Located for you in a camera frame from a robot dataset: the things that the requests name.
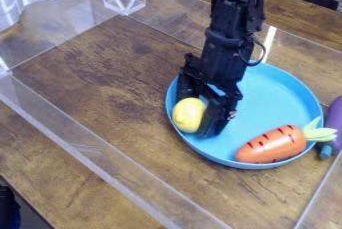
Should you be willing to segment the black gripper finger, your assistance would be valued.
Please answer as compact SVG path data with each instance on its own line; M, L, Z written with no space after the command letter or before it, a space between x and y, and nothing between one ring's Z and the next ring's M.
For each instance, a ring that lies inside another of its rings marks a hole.
M208 101L200 121L198 135L203 138L220 134L228 121L235 117L238 101L228 96L219 96Z
M180 73L176 83L176 100L198 98L199 96L208 97L207 87L198 79Z

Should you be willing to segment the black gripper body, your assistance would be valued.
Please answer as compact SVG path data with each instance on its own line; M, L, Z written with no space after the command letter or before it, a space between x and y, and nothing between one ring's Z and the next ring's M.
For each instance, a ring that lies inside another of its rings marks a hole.
M250 38L227 38L207 29L202 55L184 55L186 63L179 74L187 74L204 85L214 85L226 96L240 100L243 95L236 84L243 78L252 49Z

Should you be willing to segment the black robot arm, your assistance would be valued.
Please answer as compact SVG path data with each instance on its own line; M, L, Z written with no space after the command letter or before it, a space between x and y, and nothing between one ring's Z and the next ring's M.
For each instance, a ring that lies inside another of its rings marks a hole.
M176 85L178 100L203 96L208 101L198 129L202 137L219 135L235 116L243 98L238 82L255 64L250 58L263 20L263 0L211 0L203 51L184 55Z

